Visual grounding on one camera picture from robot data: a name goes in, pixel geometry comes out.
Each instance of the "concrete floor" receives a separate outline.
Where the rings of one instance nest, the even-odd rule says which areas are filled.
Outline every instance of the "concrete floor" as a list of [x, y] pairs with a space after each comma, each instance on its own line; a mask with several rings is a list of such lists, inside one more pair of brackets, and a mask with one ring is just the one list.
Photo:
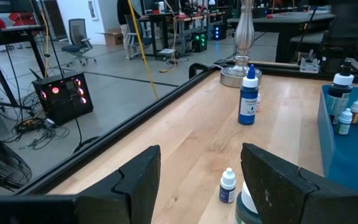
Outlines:
[[[276, 45], [277, 34], [268, 33], [255, 42], [249, 55], [252, 60], [274, 62]], [[71, 55], [61, 52], [61, 47], [62, 43], [55, 44], [58, 60], [61, 64], [65, 64], [69, 61]], [[233, 49], [233, 38], [229, 35], [225, 40], [208, 42], [207, 51], [194, 53], [188, 57], [189, 61], [187, 62], [183, 62], [186, 60], [185, 58], [179, 59], [178, 61], [180, 63], [177, 68], [167, 73], [160, 73], [159, 70], [170, 68], [171, 65], [167, 65], [161, 60], [148, 58], [147, 62], [153, 80], [162, 83], [162, 85], [156, 85], [158, 95], [166, 95], [175, 88], [172, 85], [181, 85], [187, 81], [188, 67], [192, 63], [198, 62], [212, 65], [213, 62], [233, 54]], [[35, 77], [30, 73], [29, 68], [39, 71], [38, 65], [31, 49], [15, 49], [10, 50], [9, 53], [12, 57], [14, 70], [19, 83], [20, 95], [24, 97], [34, 90], [31, 82], [35, 80]], [[59, 70], [54, 68], [57, 66], [57, 60], [53, 55], [52, 48], [49, 53], [52, 54], [49, 65], [53, 68], [49, 70], [49, 74], [58, 75]], [[89, 64], [83, 67], [77, 62], [68, 68], [85, 73], [94, 105], [92, 113], [78, 118], [83, 141], [94, 136], [105, 134], [155, 101], [150, 84], [137, 81], [149, 80], [144, 63], [140, 57], [134, 60], [125, 59], [122, 46], [107, 47], [105, 45], [95, 45], [94, 49], [86, 55], [96, 57], [97, 63], [95, 64], [89, 61]], [[0, 53], [0, 67], [8, 79], [8, 84], [13, 94], [18, 98], [18, 88], [6, 52]], [[119, 77], [131, 78], [133, 80], [121, 79]], [[1, 90], [0, 100], [7, 100]], [[19, 110], [8, 109], [4, 115], [16, 119], [18, 112]], [[6, 118], [3, 118], [3, 120], [10, 131], [15, 125], [15, 122], [9, 121]], [[19, 142], [7, 144], [30, 166], [33, 179], [72, 155], [74, 149], [77, 147], [80, 136], [75, 121], [70, 121], [63, 125], [63, 127], [70, 130], [70, 134], [67, 137], [51, 141], [47, 146], [37, 151], [31, 148], [19, 148], [41, 137], [42, 131], [33, 131], [23, 135]], [[11, 134], [0, 134], [0, 139], [7, 139], [11, 136]], [[0, 194], [9, 194], [9, 192], [0, 189]]]

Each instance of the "cardboard box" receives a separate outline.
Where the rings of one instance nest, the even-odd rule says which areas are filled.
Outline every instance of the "cardboard box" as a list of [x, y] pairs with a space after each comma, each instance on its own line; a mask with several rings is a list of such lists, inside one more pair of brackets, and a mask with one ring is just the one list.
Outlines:
[[104, 34], [107, 46], [116, 46], [122, 44], [121, 28], [108, 29]]

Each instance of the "blue bottle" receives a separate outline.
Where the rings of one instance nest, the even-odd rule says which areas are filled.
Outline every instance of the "blue bottle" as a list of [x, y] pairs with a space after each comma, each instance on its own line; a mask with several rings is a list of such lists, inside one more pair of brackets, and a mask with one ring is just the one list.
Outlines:
[[242, 80], [239, 123], [251, 125], [255, 122], [255, 112], [258, 102], [258, 78], [255, 77], [255, 67], [249, 67], [248, 75]]

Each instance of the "black fan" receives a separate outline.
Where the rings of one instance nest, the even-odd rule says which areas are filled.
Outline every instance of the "black fan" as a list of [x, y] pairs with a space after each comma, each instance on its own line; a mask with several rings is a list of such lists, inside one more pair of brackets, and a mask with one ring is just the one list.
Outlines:
[[31, 177], [24, 160], [0, 141], [0, 187], [13, 191], [27, 184]]

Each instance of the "office chair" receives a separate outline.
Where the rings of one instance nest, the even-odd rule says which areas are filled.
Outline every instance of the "office chair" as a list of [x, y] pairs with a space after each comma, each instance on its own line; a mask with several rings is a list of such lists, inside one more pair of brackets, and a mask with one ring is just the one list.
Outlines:
[[[134, 24], [134, 21], [132, 20], [132, 16], [130, 14], [126, 14], [125, 19], [127, 21], [128, 28], [129, 28], [128, 35], [131, 37], [130, 45], [129, 45], [129, 47], [130, 47], [129, 53], [130, 54], [132, 53], [132, 49], [134, 49], [134, 52], [135, 52], [135, 53], [133, 53], [132, 55], [129, 56], [129, 58], [132, 59], [132, 58], [134, 58], [134, 57], [136, 57], [136, 56], [138, 56], [140, 54], [140, 53], [136, 53], [136, 48], [137, 48], [137, 45], [139, 44], [139, 42], [138, 42], [137, 37], [136, 37], [135, 24]], [[144, 37], [143, 28], [140, 25], [140, 22], [139, 22], [138, 19], [136, 20], [136, 23], [137, 23], [137, 27], [139, 29], [139, 34], [140, 34], [140, 38], [142, 39], [143, 46], [146, 49], [152, 44], [153, 40], [150, 37]], [[148, 36], [151, 35], [151, 30], [145, 30], [145, 31], [146, 31], [146, 33], [150, 32], [148, 34]]]
[[81, 65], [86, 65], [85, 62], [82, 61], [83, 59], [85, 59], [86, 62], [88, 62], [88, 59], [93, 59], [96, 63], [94, 57], [84, 56], [85, 53], [93, 49], [90, 43], [90, 38], [87, 38], [86, 36], [85, 19], [70, 19], [68, 25], [70, 27], [71, 45], [62, 47], [62, 51], [75, 57], [67, 63], [67, 67], [77, 60], [80, 61]]

